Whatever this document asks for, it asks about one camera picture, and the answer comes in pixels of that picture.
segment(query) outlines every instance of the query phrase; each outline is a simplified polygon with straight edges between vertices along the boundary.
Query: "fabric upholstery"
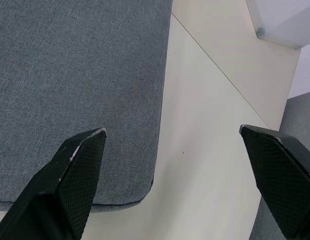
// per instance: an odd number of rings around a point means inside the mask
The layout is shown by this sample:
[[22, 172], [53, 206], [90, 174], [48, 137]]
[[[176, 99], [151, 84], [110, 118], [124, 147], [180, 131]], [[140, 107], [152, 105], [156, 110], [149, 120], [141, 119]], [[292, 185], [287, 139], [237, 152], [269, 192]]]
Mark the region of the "fabric upholstery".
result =
[[[297, 138], [310, 151], [310, 92], [287, 100], [280, 132]], [[261, 198], [249, 240], [285, 240]]]
[[0, 211], [62, 142], [106, 128], [93, 210], [139, 203], [156, 164], [172, 0], [0, 0]]

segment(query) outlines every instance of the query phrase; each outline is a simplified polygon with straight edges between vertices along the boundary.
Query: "gray fabric cushion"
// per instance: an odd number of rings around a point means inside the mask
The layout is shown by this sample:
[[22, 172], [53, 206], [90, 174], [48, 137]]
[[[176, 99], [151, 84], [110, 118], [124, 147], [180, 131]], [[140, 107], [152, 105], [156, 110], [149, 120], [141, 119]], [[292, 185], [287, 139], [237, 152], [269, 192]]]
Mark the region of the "gray fabric cushion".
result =
[[[310, 151], [310, 93], [287, 100], [279, 131], [297, 138]], [[286, 239], [263, 198], [249, 239]]]
[[139, 203], [157, 156], [172, 0], [0, 0], [0, 210], [104, 127], [94, 210]]

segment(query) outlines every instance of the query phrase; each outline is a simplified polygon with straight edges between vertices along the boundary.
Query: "white box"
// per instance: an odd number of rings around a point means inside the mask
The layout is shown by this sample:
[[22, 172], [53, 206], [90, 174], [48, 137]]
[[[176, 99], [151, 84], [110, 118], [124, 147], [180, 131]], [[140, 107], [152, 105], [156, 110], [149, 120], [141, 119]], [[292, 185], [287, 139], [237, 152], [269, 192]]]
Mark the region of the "white box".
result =
[[310, 0], [246, 0], [257, 37], [299, 49], [310, 44]]

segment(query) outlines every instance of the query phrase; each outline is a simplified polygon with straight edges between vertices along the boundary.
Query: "white tile floor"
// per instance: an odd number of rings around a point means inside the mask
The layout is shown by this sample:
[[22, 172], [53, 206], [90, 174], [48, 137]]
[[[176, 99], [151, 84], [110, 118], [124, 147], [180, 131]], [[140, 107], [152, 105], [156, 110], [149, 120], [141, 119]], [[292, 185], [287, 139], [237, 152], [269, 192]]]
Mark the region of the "white tile floor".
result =
[[246, 0], [174, 0], [172, 13], [278, 130], [300, 50], [258, 39]]
[[174, 0], [153, 188], [91, 214], [83, 240], [249, 239], [260, 193], [239, 127], [279, 127], [299, 52], [256, 39], [244, 2]]

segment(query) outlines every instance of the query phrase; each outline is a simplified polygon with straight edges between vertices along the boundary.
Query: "floor seam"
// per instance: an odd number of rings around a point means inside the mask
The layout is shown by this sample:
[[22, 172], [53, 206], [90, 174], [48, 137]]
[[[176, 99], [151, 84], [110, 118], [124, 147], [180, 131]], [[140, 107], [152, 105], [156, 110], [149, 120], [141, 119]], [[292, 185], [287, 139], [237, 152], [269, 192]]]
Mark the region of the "floor seam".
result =
[[171, 15], [179, 22], [179, 24], [185, 29], [185, 31], [191, 36], [191, 38], [196, 42], [196, 44], [204, 51], [204, 53], [209, 57], [209, 59], [216, 65], [216, 67], [223, 73], [223, 75], [227, 78], [227, 80], [232, 84], [232, 86], [237, 90], [237, 92], [245, 99], [245, 101], [248, 103], [248, 105], [254, 110], [254, 112], [260, 117], [260, 119], [266, 124], [266, 126], [270, 128], [270, 126], [264, 121], [264, 119], [259, 115], [259, 113], [255, 110], [255, 108], [247, 101], [247, 99], [243, 96], [243, 94], [237, 89], [237, 87], [232, 83], [232, 81], [226, 76], [226, 74], [220, 69], [220, 67], [216, 64], [216, 62], [208, 55], [208, 53], [202, 48], [202, 46], [199, 44], [198, 41], [192, 36], [192, 34], [186, 29], [186, 27], [178, 20], [178, 18], [174, 15], [173, 12], [171, 12]]

